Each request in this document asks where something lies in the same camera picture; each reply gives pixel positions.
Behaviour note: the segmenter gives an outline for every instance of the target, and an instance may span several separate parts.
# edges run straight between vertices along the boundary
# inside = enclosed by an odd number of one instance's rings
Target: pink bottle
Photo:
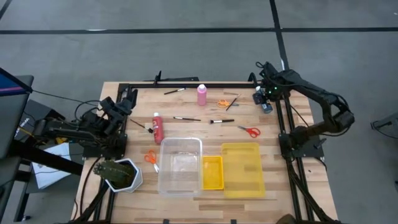
[[[207,95],[207,88],[204,84],[200,84],[198,87],[198,105],[205,106],[206,105],[206,95]]]

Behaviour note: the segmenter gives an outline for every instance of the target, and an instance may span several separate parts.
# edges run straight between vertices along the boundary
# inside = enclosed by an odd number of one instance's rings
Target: white paper
[[[63,143],[58,146],[50,147],[48,149],[45,149],[44,151],[58,156],[62,156],[64,159],[71,160],[69,156],[69,143]],[[44,166],[42,164],[37,164],[35,162],[33,162],[32,164],[33,164],[33,170],[36,174],[36,181],[39,189],[44,189],[49,185],[52,185],[55,182],[59,181],[60,179],[70,175],[70,173],[64,171],[53,172],[56,171],[56,169]],[[39,172],[51,172],[51,173],[38,174]]]

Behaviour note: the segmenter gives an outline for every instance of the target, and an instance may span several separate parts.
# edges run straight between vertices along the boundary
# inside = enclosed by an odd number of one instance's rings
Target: red scissors
[[[153,150],[149,150],[144,156],[145,161],[150,162],[154,165],[156,173],[159,172],[159,167],[156,165],[156,153]]]
[[[258,128],[245,128],[242,126],[238,126],[238,128],[245,130],[247,133],[250,134],[252,138],[256,138],[261,134],[260,130]]]

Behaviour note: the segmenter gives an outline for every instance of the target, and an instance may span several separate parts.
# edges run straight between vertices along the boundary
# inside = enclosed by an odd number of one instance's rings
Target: yellow tray
[[[257,143],[224,143],[221,146],[221,154],[223,156],[225,197],[266,196]]]
[[[223,190],[223,158],[221,156],[203,156],[203,190]]]

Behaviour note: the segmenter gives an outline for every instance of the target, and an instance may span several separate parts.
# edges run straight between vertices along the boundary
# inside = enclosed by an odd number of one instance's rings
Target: plastic tray
[[[203,190],[223,190],[223,158],[221,156],[203,156]]]
[[[221,146],[221,154],[225,197],[266,196],[257,143],[224,143]]]
[[[198,138],[165,138],[160,147],[157,189],[168,196],[201,192],[202,143]]]

